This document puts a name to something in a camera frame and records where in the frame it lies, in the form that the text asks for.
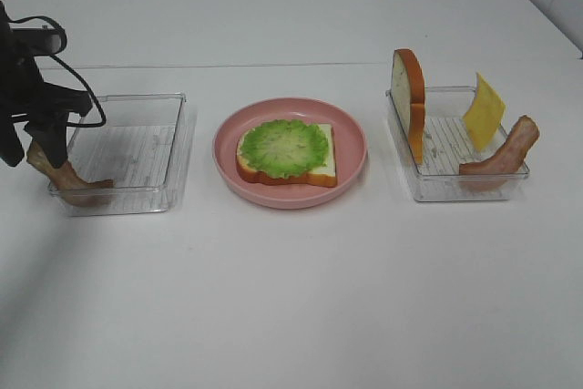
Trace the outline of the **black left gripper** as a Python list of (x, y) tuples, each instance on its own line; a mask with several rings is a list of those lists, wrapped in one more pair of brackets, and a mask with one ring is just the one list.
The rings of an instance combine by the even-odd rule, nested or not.
[[(37, 66), (37, 56), (15, 38), (13, 30), (17, 28), (52, 28), (66, 32), (50, 17), (35, 15), (12, 19), (4, 8), (1, 9), (1, 102), (8, 112), (20, 118), (25, 114), (48, 116), (70, 112), (85, 116), (93, 107), (90, 87), (75, 90), (47, 83)], [(47, 57), (64, 66), (57, 55)], [(52, 169), (60, 169), (67, 162), (65, 122), (29, 121), (25, 131), (31, 136), (27, 151), (30, 163), (44, 162)], [(0, 120), (0, 156), (12, 168), (24, 157), (22, 144), (8, 115), (2, 115)]]

